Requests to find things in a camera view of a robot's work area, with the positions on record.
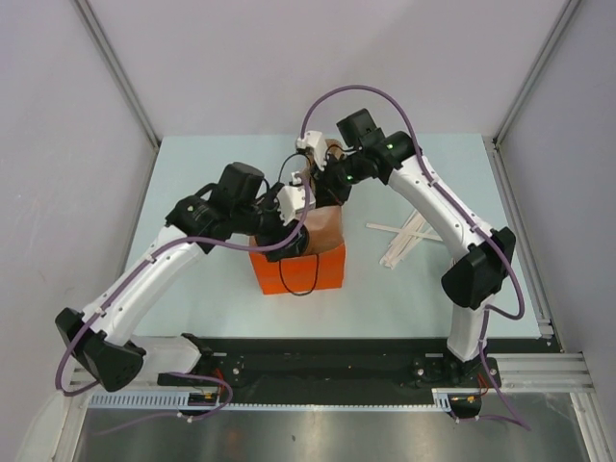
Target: orange box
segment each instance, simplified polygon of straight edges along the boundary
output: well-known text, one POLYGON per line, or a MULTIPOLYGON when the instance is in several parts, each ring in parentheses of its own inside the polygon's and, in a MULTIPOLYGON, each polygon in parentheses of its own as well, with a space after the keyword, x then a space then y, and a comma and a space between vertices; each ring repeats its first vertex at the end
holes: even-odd
POLYGON ((306 255, 270 263, 263 254, 251 252, 250 262, 264 295, 288 293, 280 279, 281 272, 287 287, 301 294, 310 291, 315 284, 317 261, 319 261, 319 276, 315 291, 343 287, 346 256, 347 248, 344 244, 340 244, 320 253, 319 259, 317 255, 306 255))

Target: gray floor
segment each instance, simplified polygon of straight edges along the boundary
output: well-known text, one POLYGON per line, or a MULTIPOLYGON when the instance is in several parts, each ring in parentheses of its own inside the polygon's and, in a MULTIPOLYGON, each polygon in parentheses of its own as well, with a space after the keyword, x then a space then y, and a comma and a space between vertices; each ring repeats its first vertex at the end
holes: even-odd
MULTIPOLYGON (((588 461, 568 395, 512 398, 533 431, 506 423, 456 425, 442 413, 223 412, 187 425, 157 419, 106 436, 145 415, 90 410, 75 461, 588 461)), ((484 413, 502 412, 488 397, 484 413)))

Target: white panel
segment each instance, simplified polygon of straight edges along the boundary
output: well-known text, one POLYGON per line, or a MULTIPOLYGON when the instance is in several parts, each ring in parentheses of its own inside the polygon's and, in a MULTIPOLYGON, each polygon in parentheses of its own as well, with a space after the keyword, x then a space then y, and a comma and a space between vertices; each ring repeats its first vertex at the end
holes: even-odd
MULTIPOLYGON (((117 276, 153 153, 69 1, 0 2, 0 101, 0 460, 12 461, 54 389, 54 318, 117 276)), ((36 422, 59 431, 48 413, 63 407, 44 409, 36 422)), ((48 460, 31 443, 27 460, 48 460)))
POLYGON ((616 438, 616 3, 579 15, 504 144, 504 161, 570 351, 616 438))
MULTIPOLYGON (((159 136, 294 134, 352 83, 399 98, 421 132, 494 135, 563 3, 92 1, 159 136)), ((339 96, 317 120, 373 101, 339 96)))

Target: white tabletop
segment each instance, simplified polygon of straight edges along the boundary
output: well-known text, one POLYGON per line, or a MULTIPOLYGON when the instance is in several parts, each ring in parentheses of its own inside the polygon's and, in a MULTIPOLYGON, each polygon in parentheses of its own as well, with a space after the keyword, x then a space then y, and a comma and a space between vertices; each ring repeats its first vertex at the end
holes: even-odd
MULTIPOLYGON (((420 135, 423 152, 451 188, 496 228, 505 214, 480 135, 420 135)), ((151 244, 175 203, 209 182, 225 165, 240 161, 275 181, 281 162, 294 151, 290 136, 166 137, 154 168, 131 247, 129 263, 151 244)), ((287 172, 300 165, 288 164, 287 172)), ((437 242, 422 241, 395 269, 379 260, 392 234, 366 228, 367 222, 400 227, 413 207, 378 180, 353 188, 343 208, 346 276, 342 289, 304 297, 262 295, 248 254, 215 248, 188 269, 154 305, 136 334, 249 338, 430 338, 447 337, 451 302, 440 278, 450 257, 437 242)), ((244 236, 233 242, 245 244, 244 236)), ((517 258, 528 309, 521 321, 490 319, 489 336, 537 338, 539 328, 517 258)), ((496 304, 517 311, 507 280, 496 304)))

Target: white wall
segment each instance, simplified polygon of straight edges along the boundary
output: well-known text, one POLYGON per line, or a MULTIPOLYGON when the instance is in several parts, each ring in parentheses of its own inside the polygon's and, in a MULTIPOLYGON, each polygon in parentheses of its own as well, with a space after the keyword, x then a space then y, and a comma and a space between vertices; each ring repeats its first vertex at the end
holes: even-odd
MULTIPOLYGON (((388 90, 419 131, 494 135, 564 0, 91 2, 159 135, 294 134, 349 83, 388 90)), ((362 104, 399 126, 366 95, 315 121, 362 104)))
POLYGON ((54 390, 54 318, 117 276, 154 156, 69 1, 0 2, 0 101, 0 460, 12 461, 54 390))
POLYGON ((587 0, 503 147, 571 351, 616 441, 616 3, 587 0))

